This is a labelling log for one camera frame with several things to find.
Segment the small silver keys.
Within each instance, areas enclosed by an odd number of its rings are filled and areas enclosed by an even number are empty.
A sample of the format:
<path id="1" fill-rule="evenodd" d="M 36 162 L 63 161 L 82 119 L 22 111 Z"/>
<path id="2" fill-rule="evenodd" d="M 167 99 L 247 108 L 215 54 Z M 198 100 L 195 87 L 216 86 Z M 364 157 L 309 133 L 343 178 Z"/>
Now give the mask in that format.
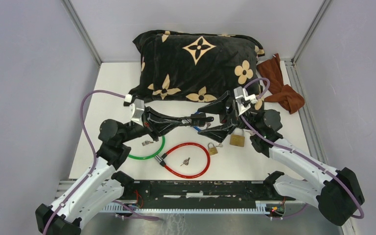
<path id="1" fill-rule="evenodd" d="M 146 145 L 149 145 L 149 144 L 152 144 L 154 143 L 153 141 L 143 141 L 141 144 L 142 146 L 146 146 Z"/>

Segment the large brass padlock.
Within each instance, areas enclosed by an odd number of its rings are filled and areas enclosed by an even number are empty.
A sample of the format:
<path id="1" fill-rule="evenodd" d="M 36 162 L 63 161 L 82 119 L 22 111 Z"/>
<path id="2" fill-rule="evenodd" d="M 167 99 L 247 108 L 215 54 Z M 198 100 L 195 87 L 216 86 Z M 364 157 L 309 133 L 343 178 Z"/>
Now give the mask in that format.
<path id="1" fill-rule="evenodd" d="M 229 144 L 237 147 L 245 146 L 245 132 L 243 129 L 236 128 L 230 135 Z"/>

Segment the small brass padlock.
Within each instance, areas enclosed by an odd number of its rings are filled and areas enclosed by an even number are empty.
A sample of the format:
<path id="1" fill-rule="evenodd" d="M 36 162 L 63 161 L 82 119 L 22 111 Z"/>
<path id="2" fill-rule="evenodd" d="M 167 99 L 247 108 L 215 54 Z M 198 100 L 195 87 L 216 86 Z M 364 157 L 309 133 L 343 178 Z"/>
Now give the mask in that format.
<path id="1" fill-rule="evenodd" d="M 212 142 L 208 143 L 207 147 L 208 147 L 208 152 L 211 156 L 218 154 L 218 150 L 217 150 L 218 146 L 215 145 L 214 143 Z"/>

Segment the green cable lock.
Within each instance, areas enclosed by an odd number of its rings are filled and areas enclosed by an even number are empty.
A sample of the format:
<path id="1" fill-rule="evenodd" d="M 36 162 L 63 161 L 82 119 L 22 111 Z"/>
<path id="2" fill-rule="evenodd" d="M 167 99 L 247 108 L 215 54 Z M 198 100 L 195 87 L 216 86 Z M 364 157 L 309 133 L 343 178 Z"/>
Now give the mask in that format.
<path id="1" fill-rule="evenodd" d="M 166 143 L 166 138 L 165 136 L 162 136 L 161 137 L 161 145 L 158 147 L 158 149 L 155 151 L 155 152 L 152 152 L 150 154 L 143 154 L 141 156 L 139 155 L 133 155 L 133 154 L 129 154 L 128 157 L 130 159 L 133 159 L 133 160 L 148 160 L 148 159 L 152 159 L 154 158 L 156 155 L 158 155 L 161 151 L 163 151 L 164 147 L 165 147 L 165 143 Z"/>

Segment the blue cable lock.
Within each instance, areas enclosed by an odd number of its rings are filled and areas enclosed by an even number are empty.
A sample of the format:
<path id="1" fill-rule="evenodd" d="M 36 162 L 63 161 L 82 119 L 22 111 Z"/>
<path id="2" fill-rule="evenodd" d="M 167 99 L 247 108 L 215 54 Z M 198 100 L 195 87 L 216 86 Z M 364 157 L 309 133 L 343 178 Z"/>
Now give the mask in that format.
<path id="1" fill-rule="evenodd" d="M 204 126 L 206 123 L 206 114 L 202 112 L 196 112 L 192 114 L 190 117 L 191 117 L 191 120 L 190 120 L 191 126 L 196 131 L 200 131 L 201 130 L 200 127 Z"/>

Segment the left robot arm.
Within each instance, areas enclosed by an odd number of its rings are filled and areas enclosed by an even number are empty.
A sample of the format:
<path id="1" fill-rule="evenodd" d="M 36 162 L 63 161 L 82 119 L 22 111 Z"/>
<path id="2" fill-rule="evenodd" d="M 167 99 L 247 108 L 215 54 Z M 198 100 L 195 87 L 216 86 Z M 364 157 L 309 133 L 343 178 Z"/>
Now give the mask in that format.
<path id="1" fill-rule="evenodd" d="M 98 139 L 101 146 L 93 152 L 93 163 L 49 206 L 35 211 L 39 232 L 44 235 L 79 235 L 87 223 L 114 200 L 129 199 L 135 187 L 131 178 L 119 171 L 130 154 L 125 143 L 145 135 L 157 141 L 176 127 L 193 123 L 191 117 L 172 117 L 150 107 L 134 108 L 130 122 L 103 121 Z"/>

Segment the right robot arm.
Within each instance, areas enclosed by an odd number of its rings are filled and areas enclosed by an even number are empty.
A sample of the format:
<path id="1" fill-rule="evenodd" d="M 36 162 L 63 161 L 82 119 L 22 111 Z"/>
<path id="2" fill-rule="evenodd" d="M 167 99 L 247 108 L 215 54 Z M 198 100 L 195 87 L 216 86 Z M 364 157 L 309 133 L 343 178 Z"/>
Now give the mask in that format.
<path id="1" fill-rule="evenodd" d="M 254 97 L 244 89 L 225 92 L 217 100 L 198 109 L 219 116 L 220 125 L 200 131 L 200 135 L 223 141 L 235 129 L 249 130 L 254 150 L 296 172 L 300 179 L 273 172 L 265 179 L 263 194 L 270 200 L 291 197 L 316 207 L 329 222 L 342 226 L 350 218 L 362 219 L 365 201 L 356 174 L 349 168 L 337 169 L 302 152 L 282 134 L 281 115 L 273 109 L 255 110 Z"/>

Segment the red lock keys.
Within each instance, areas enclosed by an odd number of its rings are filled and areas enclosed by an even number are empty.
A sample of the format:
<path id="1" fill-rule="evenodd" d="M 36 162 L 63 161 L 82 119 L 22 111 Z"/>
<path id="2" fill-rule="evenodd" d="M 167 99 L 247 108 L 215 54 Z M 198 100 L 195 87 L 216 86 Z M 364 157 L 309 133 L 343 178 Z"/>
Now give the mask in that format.
<path id="1" fill-rule="evenodd" d="M 189 161 L 190 161 L 190 158 L 187 158 L 187 159 L 183 160 L 183 162 L 181 163 L 181 166 L 183 166 L 183 165 L 189 165 Z"/>

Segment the black floral pillow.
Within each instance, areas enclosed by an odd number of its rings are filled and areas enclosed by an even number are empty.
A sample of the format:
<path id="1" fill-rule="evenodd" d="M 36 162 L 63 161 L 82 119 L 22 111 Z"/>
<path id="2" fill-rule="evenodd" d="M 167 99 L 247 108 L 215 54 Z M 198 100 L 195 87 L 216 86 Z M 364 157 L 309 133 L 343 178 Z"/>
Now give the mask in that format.
<path id="1" fill-rule="evenodd" d="M 144 102 L 213 102 L 257 77 L 262 44 L 246 35 L 151 30 L 133 40 L 140 53 L 139 84 L 130 90 Z"/>

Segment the brown cloth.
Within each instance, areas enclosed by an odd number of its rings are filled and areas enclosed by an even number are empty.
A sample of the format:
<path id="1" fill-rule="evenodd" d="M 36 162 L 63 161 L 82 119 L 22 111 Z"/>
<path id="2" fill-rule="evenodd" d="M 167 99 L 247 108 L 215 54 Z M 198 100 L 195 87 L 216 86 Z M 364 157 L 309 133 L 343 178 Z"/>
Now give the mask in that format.
<path id="1" fill-rule="evenodd" d="M 271 95 L 267 96 L 265 101 L 278 103 L 290 114 L 294 114 L 305 105 L 305 99 L 290 85 L 285 84 L 280 61 L 279 54 L 273 54 L 271 59 L 257 65 L 257 71 L 270 82 L 268 90 Z"/>

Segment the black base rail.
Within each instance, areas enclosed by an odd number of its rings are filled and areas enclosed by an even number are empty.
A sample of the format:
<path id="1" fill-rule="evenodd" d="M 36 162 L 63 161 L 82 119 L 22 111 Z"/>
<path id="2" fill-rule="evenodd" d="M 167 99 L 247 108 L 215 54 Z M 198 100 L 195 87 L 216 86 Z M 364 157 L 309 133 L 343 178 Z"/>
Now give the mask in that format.
<path id="1" fill-rule="evenodd" d="M 141 180 L 126 185 L 120 200 L 144 209 L 252 209 L 257 201 L 294 199 L 263 181 Z"/>

